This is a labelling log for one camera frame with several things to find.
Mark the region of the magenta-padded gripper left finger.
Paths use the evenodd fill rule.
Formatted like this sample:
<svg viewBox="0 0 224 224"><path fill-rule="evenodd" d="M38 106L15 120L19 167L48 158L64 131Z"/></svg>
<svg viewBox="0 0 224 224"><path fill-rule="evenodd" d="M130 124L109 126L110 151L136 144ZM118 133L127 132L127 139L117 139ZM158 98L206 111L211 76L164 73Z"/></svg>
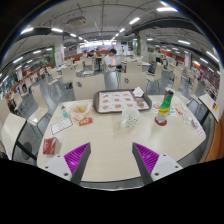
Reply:
<svg viewBox="0 0 224 224"><path fill-rule="evenodd" d="M44 165L43 169L79 185L90 154L91 146L86 143L65 155L55 155Z"/></svg>

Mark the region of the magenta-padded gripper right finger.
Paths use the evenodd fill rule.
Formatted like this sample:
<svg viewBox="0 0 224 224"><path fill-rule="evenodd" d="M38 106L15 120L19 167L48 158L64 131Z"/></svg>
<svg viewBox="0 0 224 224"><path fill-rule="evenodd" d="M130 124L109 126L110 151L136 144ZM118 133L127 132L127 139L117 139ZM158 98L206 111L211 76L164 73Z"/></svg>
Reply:
<svg viewBox="0 0 224 224"><path fill-rule="evenodd" d="M157 154L151 149L138 143L132 144L141 179L144 185L159 180L182 169L175 160L167 154Z"/></svg>

